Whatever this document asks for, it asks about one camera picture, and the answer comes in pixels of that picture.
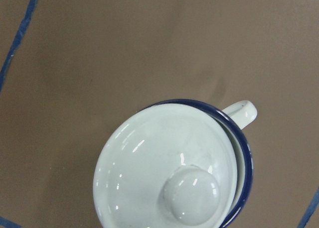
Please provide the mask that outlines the white blue-rimmed enamel mug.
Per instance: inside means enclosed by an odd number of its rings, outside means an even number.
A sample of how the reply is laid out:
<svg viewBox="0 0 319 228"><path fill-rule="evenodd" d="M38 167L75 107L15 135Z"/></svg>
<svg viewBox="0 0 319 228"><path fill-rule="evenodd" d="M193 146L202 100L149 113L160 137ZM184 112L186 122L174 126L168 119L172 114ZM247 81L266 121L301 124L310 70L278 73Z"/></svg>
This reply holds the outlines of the white blue-rimmed enamel mug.
<svg viewBox="0 0 319 228"><path fill-rule="evenodd" d="M251 192L254 164L248 140L242 129L255 120L258 114L257 109L248 100L236 102L220 110L210 104L191 99L160 101L147 106L147 108L163 104L182 104L199 109L217 120L229 137L236 156L238 177L230 211L220 225L221 228L227 228L243 210Z"/></svg>

